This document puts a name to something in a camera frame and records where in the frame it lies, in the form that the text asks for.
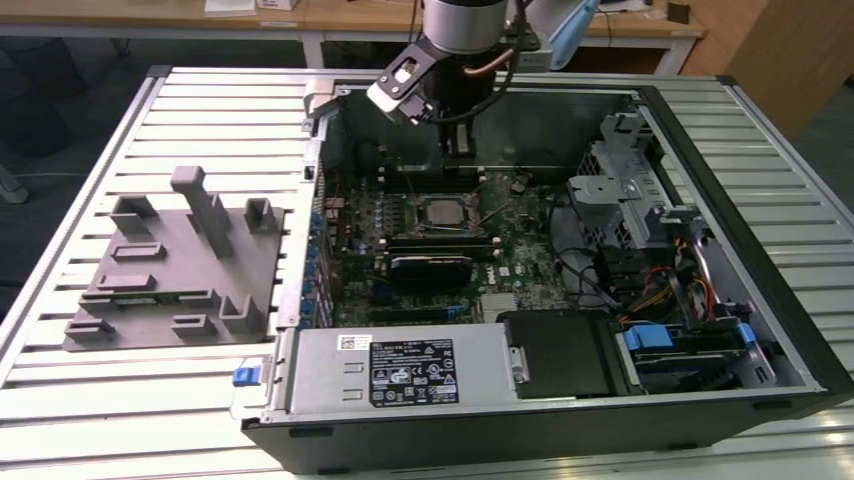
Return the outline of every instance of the warning label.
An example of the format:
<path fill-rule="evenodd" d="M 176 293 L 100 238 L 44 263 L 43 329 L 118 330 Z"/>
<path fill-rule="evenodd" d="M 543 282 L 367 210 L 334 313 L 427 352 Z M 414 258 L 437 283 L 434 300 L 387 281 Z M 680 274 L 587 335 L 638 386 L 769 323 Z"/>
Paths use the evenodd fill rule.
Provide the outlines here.
<path fill-rule="evenodd" d="M 454 342 L 371 343 L 370 387 L 378 408 L 459 403 Z"/>

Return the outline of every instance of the metal bracket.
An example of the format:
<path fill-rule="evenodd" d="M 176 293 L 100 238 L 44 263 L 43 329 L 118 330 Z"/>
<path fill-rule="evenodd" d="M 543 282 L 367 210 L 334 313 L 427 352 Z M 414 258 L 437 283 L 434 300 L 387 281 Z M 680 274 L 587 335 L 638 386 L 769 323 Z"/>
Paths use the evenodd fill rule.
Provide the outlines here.
<path fill-rule="evenodd" d="M 335 96 L 335 80 L 329 78 L 311 78 L 306 82 L 306 96 L 303 97 L 306 118 L 315 119 L 341 108 Z"/>
<path fill-rule="evenodd" d="M 510 347 L 510 373 L 515 383 L 527 383 L 531 381 L 529 365 L 525 361 L 525 350 L 521 347 Z"/>
<path fill-rule="evenodd" d="M 614 205 L 622 200 L 641 198 L 634 185 L 623 185 L 614 177 L 605 175 L 579 175 L 570 178 L 570 188 L 575 200 L 589 205 Z"/>

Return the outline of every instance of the cable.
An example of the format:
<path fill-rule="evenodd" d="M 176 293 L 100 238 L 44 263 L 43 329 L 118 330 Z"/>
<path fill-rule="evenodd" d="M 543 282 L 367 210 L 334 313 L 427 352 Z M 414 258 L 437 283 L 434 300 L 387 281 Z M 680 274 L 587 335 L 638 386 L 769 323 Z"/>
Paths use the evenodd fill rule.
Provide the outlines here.
<path fill-rule="evenodd" d="M 587 285 L 590 285 L 590 287 L 593 288 L 594 292 L 597 292 L 597 295 L 599 295 L 599 298 L 602 298 L 602 301 L 606 303 L 607 307 L 614 310 L 618 313 L 623 313 L 626 310 L 623 309 L 623 307 L 619 305 L 619 303 L 617 303 L 617 300 L 614 300 L 614 298 L 609 295 L 609 293 L 602 289 L 602 287 L 597 284 L 597 282 L 594 282 L 593 280 L 590 280 L 587 277 L 585 277 L 582 275 L 582 272 L 579 272 L 575 268 L 573 268 L 573 266 L 566 263 L 566 260 L 563 260 L 563 258 L 561 257 L 561 255 L 558 255 L 558 252 L 555 250 L 555 246 L 551 244 L 551 242 L 549 242 L 549 249 L 551 251 L 551 254 L 554 255 L 555 259 L 558 260 L 558 262 L 561 263 L 561 265 L 563 266 L 563 268 L 573 274 L 575 275 L 575 277 L 579 279 L 579 281 L 585 282 Z"/>
<path fill-rule="evenodd" d="M 597 10 L 599 10 L 599 13 L 605 15 L 605 23 L 609 26 L 609 47 L 607 48 L 611 48 L 611 45 L 614 44 L 614 33 L 611 31 L 611 17 L 609 16 L 610 13 L 602 10 L 602 7 L 597 7 Z"/>
<path fill-rule="evenodd" d="M 490 63 L 487 63 L 482 67 L 463 68 L 463 73 L 466 74 L 467 77 L 483 77 L 485 75 L 491 73 L 501 65 L 503 65 L 507 62 L 507 60 L 513 58 L 515 54 L 517 54 L 515 50 L 513 48 L 509 48 L 498 55 L 498 57 L 493 59 Z"/>
<path fill-rule="evenodd" d="M 517 55 L 510 59 L 510 67 L 507 68 L 507 75 L 505 76 L 505 81 L 502 82 L 502 86 L 498 88 L 497 92 L 493 92 L 493 95 L 475 105 L 471 110 L 466 113 L 455 115 L 453 117 L 438 118 L 438 117 L 427 117 L 423 122 L 433 125 L 447 125 L 450 123 L 462 123 L 470 118 L 478 116 L 487 108 L 490 108 L 498 99 L 505 95 L 507 89 L 510 88 L 510 82 L 513 81 L 513 77 L 517 74 L 517 67 L 519 65 L 519 52 L 522 51 L 522 43 L 525 38 L 525 26 L 527 25 L 527 16 L 525 14 L 525 1 L 517 0 L 517 43 L 514 44 L 513 50 Z"/>
<path fill-rule="evenodd" d="M 413 33 L 415 33 L 415 17 L 418 16 L 418 2 L 421 0 L 413 0 L 413 18 L 410 19 L 410 39 L 409 44 L 413 44 Z"/>

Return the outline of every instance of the black cable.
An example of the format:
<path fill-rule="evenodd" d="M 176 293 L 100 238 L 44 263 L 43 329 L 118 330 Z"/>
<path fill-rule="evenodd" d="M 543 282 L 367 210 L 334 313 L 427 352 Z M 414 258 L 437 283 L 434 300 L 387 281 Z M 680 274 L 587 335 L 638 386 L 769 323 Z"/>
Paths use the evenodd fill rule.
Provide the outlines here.
<path fill-rule="evenodd" d="M 585 275 L 582 275 L 582 272 L 579 272 L 575 268 L 573 268 L 573 266 L 569 263 L 566 263 L 566 260 L 563 260 L 561 255 L 558 255 L 558 252 L 555 251 L 555 247 L 551 244 L 551 242 L 549 242 L 549 246 L 550 246 L 550 250 L 551 250 L 551 253 L 553 253 L 554 257 L 558 260 L 558 262 L 561 262 L 561 265 L 563 266 L 565 270 L 567 270 L 573 275 L 575 275 L 575 277 L 579 279 L 579 281 L 582 281 L 587 285 L 590 285 L 590 287 L 593 288 L 594 292 L 597 292 L 597 295 L 599 295 L 599 298 L 602 298 L 602 301 L 606 303 L 606 306 L 611 310 L 614 310 L 615 313 L 619 313 L 619 314 L 625 315 L 626 314 L 626 309 L 621 306 L 621 304 L 617 302 L 617 300 L 614 300 L 614 297 L 611 297 L 611 295 L 609 295 L 609 293 L 602 289 L 602 287 L 599 287 L 597 282 L 594 282 L 587 277 L 585 277 Z"/>
<path fill-rule="evenodd" d="M 517 74 L 517 67 L 519 66 L 519 55 L 522 53 L 522 43 L 525 39 L 525 26 L 527 25 L 527 16 L 525 14 L 525 0 L 517 0 L 517 43 L 513 46 L 515 50 L 515 55 L 510 59 L 510 67 L 507 68 L 507 75 L 505 76 L 505 81 L 502 82 L 502 86 L 498 88 L 498 91 L 490 95 L 490 97 L 475 105 L 471 110 L 466 113 L 455 115 L 453 117 L 437 118 L 427 117 L 423 122 L 430 123 L 433 125 L 443 125 L 449 123 L 462 123 L 470 118 L 478 116 L 487 108 L 490 108 L 498 99 L 505 95 L 507 89 L 510 88 L 510 82 L 513 81 L 513 77 Z"/>
<path fill-rule="evenodd" d="M 611 45 L 614 44 L 614 33 L 611 31 L 611 17 L 609 16 L 610 13 L 602 10 L 602 7 L 597 7 L 597 9 L 599 10 L 599 13 L 605 15 L 605 23 L 609 26 L 609 47 L 607 48 L 611 48 Z"/>
<path fill-rule="evenodd" d="M 579 272 L 582 274 L 581 277 L 578 277 L 578 301 L 582 301 L 582 295 L 585 294 L 585 281 L 582 280 L 582 278 L 585 278 L 585 272 L 587 270 L 590 270 L 591 268 L 595 268 L 593 265 L 587 265 L 585 268 L 582 268 L 582 271 Z"/>
<path fill-rule="evenodd" d="M 413 33 L 415 33 L 415 17 L 418 16 L 418 2 L 421 0 L 413 0 L 413 18 L 410 18 L 410 38 L 407 43 L 413 44 Z"/>

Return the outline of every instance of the aluminum extrusion table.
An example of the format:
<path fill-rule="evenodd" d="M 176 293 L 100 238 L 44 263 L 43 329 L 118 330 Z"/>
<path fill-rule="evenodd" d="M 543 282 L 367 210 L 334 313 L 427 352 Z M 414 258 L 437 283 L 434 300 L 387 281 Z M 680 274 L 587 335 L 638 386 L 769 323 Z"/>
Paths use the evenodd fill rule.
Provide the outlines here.
<path fill-rule="evenodd" d="M 227 207 L 249 197 L 269 197 L 291 211 L 297 225 L 311 207 L 311 192 L 299 182 L 303 159 L 317 148 L 302 128 L 305 98 L 333 80 L 370 81 L 374 75 L 152 69 L 0 327 L 4 479 L 294 478 L 239 429 L 238 419 L 261 410 L 265 387 L 235 390 L 231 385 L 234 369 L 271 354 L 273 343 L 87 353 L 67 353 L 60 344 L 110 242 L 115 227 L 106 213 L 118 195 L 146 193 L 156 208 L 180 208 L 170 174 L 176 165 L 198 164 L 208 172 L 206 188 L 222 194 Z M 659 88 L 837 355 L 854 370 L 854 217 L 738 86 L 710 77 L 533 75 L 526 80 L 617 85 L 642 80 Z M 676 173 L 674 180 L 681 182 Z M 295 238 L 283 238 L 277 277 L 285 284 L 275 286 L 274 306 L 289 304 L 282 300 L 290 262 L 301 258 Z M 766 424 L 709 449 L 355 477 L 852 478 L 852 406 Z"/>

